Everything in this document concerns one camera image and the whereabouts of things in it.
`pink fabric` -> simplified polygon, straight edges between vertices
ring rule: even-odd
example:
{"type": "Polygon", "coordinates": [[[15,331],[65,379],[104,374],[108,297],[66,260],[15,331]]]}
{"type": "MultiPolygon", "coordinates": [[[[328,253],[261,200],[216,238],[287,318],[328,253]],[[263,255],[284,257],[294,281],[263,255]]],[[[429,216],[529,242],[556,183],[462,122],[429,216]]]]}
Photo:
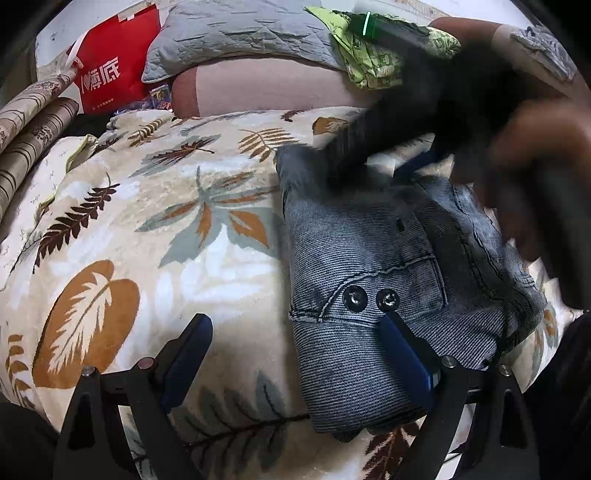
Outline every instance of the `pink fabric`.
{"type": "Polygon", "coordinates": [[[246,57],[199,65],[179,75],[173,86],[173,108],[177,116],[186,118],[248,110],[369,106],[377,95],[358,89],[346,73],[311,62],[246,57]],[[193,71],[196,111],[189,101],[195,90],[187,82],[193,71]]]}

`human hand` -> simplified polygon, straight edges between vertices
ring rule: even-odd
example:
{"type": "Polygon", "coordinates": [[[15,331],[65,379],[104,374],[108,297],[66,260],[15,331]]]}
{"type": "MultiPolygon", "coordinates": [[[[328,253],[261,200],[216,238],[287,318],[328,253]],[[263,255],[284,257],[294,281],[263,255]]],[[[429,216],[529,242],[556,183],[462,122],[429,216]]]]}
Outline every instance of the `human hand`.
{"type": "MultiPolygon", "coordinates": [[[[489,147],[491,168],[502,175],[527,168],[545,158],[568,168],[584,192],[591,192],[591,111],[571,100],[537,100],[523,103],[489,147]]],[[[498,209],[503,237],[514,238],[528,261],[541,253],[535,219],[510,202],[500,201],[487,179],[475,183],[481,203],[498,209]]]]}

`bedding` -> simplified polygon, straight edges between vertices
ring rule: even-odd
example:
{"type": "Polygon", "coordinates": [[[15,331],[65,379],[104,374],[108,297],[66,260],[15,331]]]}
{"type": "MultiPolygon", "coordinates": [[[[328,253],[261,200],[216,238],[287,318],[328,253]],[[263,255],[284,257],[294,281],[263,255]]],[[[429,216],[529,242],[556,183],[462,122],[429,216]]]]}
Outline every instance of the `bedding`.
{"type": "Polygon", "coordinates": [[[247,110],[367,107],[376,100],[376,93],[358,89],[344,72],[279,57],[205,63],[182,72],[173,83],[173,110],[179,118],[247,110]]]}
{"type": "Polygon", "coordinates": [[[75,63],[65,73],[33,83],[0,109],[0,153],[36,114],[71,85],[77,74],[75,63]]]}
{"type": "Polygon", "coordinates": [[[322,22],[303,0],[188,1],[170,9],[148,49],[142,81],[155,83],[222,57],[276,55],[344,69],[322,22]]]}
{"type": "Polygon", "coordinates": [[[60,138],[25,177],[0,222],[0,290],[6,286],[29,236],[53,202],[66,173],[84,163],[96,148],[96,138],[60,138]]]}
{"type": "Polygon", "coordinates": [[[69,98],[54,100],[0,154],[0,221],[27,173],[71,123],[78,108],[69,98]]]}
{"type": "MultiPolygon", "coordinates": [[[[61,424],[82,365],[127,369],[196,312],[213,342],[171,420],[209,478],[385,480],[421,421],[349,443],[313,431],[288,320],[290,273],[277,147],[321,146],[358,108],[178,119],[119,115],[100,151],[68,172],[0,291],[0,388],[61,424]]],[[[429,148],[419,139],[391,164],[429,148]]],[[[550,282],[533,272],[539,288],[550,282]]],[[[526,383],[575,312],[547,294],[543,323],[514,358],[526,383]]],[[[454,442],[465,439],[470,409],[454,442]]],[[[154,478],[128,410],[128,442],[154,478]]]]}

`metal snap button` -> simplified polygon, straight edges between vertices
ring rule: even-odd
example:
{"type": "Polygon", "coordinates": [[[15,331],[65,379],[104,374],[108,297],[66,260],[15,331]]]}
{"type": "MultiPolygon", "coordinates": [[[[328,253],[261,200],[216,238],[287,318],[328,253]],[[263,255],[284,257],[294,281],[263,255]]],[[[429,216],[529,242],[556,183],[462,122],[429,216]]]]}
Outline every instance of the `metal snap button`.
{"type": "Polygon", "coordinates": [[[349,285],[343,291],[343,303],[350,311],[359,313],[368,305],[368,295],[358,285],[349,285]]]}
{"type": "Polygon", "coordinates": [[[393,312],[400,305],[398,294],[391,288],[380,290],[375,297],[378,308],[384,313],[393,312]]]}

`green floral fabric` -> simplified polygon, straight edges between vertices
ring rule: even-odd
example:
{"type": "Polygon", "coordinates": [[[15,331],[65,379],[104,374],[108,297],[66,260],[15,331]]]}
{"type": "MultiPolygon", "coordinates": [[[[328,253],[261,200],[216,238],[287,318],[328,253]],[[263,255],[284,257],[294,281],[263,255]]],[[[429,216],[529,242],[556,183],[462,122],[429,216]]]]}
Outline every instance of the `green floral fabric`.
{"type": "MultiPolygon", "coordinates": [[[[322,7],[306,10],[321,20],[339,45],[351,82],[359,88],[378,90],[399,85],[402,60],[395,52],[362,40],[347,31],[349,17],[344,12],[322,7]]],[[[391,20],[406,21],[394,15],[380,15],[391,20]]],[[[458,39],[436,28],[429,30],[428,46],[434,52],[451,57],[460,49],[458,39]]]]}

